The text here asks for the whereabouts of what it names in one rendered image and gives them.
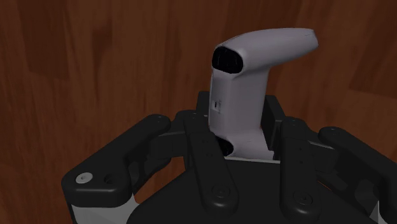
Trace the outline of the white game controller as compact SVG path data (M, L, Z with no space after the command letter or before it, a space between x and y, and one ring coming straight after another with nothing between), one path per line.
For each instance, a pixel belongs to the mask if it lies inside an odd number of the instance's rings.
M273 159L261 129L269 71L318 45L312 29L278 28L247 32L214 49L208 122L232 145L231 157Z

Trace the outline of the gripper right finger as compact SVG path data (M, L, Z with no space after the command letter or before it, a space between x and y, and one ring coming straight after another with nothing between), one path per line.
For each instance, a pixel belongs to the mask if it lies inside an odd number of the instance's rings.
M261 127L280 161L279 207L290 224L397 224L397 163L339 127L311 130L266 95Z

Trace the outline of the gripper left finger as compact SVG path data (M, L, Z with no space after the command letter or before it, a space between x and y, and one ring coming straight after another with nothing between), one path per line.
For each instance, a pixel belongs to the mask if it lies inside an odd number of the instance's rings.
M73 218L232 218L240 195L226 156L232 145L207 126L208 92L174 119L149 115L71 169L61 181ZM185 170L139 202L140 189L173 158Z

